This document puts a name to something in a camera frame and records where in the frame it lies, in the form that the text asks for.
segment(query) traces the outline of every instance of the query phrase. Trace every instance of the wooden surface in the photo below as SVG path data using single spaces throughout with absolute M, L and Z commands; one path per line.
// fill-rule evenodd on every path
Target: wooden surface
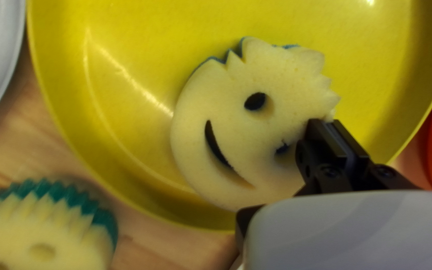
M 420 132 L 392 165 L 417 185 L 430 189 L 422 169 L 423 142 L 424 132 Z M 0 102 L 0 188 L 11 181 L 43 176 L 92 181 L 45 107 L 25 41 Z M 226 270 L 237 255 L 231 235 L 176 227 L 109 197 L 120 225 L 113 270 Z

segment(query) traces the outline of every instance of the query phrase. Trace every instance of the sponge eye hole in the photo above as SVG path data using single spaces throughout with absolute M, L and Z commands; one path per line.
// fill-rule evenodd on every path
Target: sponge eye hole
M 257 92 L 250 95 L 244 102 L 244 108 L 249 111 L 257 111 L 266 103 L 266 94 Z

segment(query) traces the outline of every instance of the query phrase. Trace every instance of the sponge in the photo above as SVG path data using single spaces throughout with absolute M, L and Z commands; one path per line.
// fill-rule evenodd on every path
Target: sponge
M 197 193 L 221 208 L 291 197 L 303 186 L 296 142 L 311 118 L 331 121 L 340 97 L 321 75 L 324 56 L 243 38 L 226 59 L 190 76 L 171 124 L 173 156 Z
M 0 190 L 0 270 L 105 270 L 114 216 L 74 184 L 26 180 Z

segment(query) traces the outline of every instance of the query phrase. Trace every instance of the screw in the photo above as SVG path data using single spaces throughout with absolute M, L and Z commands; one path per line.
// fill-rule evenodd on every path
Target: screw
M 376 168 L 376 172 L 382 178 L 393 178 L 396 176 L 396 174 L 393 172 L 393 170 L 387 168 L 386 166 L 378 166 Z
M 321 168 L 321 171 L 322 171 L 323 175 L 325 175 L 329 178 L 338 178 L 338 176 L 339 176 L 339 171 L 335 167 L 330 167 L 330 166 L 323 167 L 323 168 Z

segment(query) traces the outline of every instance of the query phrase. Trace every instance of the smiley face sponge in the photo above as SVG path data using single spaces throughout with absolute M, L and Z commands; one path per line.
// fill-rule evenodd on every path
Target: smiley face sponge
M 171 148 L 186 181 L 230 211 L 291 197 L 303 180 L 296 142 L 311 118 L 331 121 L 339 96 L 322 53 L 254 37 L 209 58 L 177 101 Z
M 74 185 L 0 190 L 0 270 L 105 270 L 117 235 L 113 215 Z

